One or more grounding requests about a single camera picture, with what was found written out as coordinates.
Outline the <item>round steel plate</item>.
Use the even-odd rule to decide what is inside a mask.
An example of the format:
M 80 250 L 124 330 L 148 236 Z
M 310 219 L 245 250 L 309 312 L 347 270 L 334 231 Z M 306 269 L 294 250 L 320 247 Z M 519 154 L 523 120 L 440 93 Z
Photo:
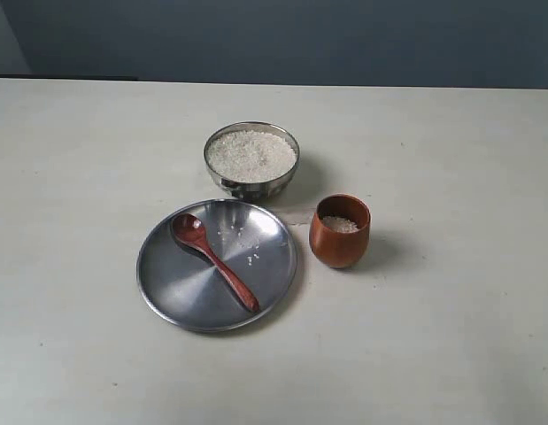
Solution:
M 163 319 L 189 331 L 240 328 L 268 314 L 288 293 L 297 247 L 286 225 L 267 209 L 237 199 L 211 199 L 181 208 L 205 225 L 212 250 L 258 299 L 249 311 L 201 252 L 176 239 L 173 214 L 146 237 L 136 262 L 139 289 Z

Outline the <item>brown wooden cup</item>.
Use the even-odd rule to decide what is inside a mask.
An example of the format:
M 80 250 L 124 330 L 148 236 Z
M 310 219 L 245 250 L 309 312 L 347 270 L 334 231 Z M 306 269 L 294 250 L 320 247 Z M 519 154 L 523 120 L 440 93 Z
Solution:
M 351 232 L 332 229 L 323 222 L 327 217 L 346 219 L 356 226 Z M 313 214 L 309 245 L 314 256 L 332 268 L 355 265 L 367 250 L 370 237 L 371 213 L 364 202 L 346 194 L 322 199 Z

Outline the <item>dark red wooden spoon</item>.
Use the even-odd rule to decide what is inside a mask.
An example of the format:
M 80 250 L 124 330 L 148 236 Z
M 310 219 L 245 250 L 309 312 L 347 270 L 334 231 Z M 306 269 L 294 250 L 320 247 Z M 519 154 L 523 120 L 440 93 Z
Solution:
M 181 213 L 172 220 L 172 231 L 176 240 L 204 254 L 219 270 L 225 281 L 244 307 L 250 312 L 260 310 L 258 299 L 245 283 L 213 252 L 204 223 L 190 213 Z

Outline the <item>steel bowl of rice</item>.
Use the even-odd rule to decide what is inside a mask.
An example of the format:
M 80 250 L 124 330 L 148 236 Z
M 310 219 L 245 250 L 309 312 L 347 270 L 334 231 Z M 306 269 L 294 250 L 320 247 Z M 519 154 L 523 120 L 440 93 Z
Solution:
M 246 201 L 273 197 L 291 182 L 300 160 L 294 136 L 282 127 L 245 121 L 213 133 L 204 147 L 213 182 Z

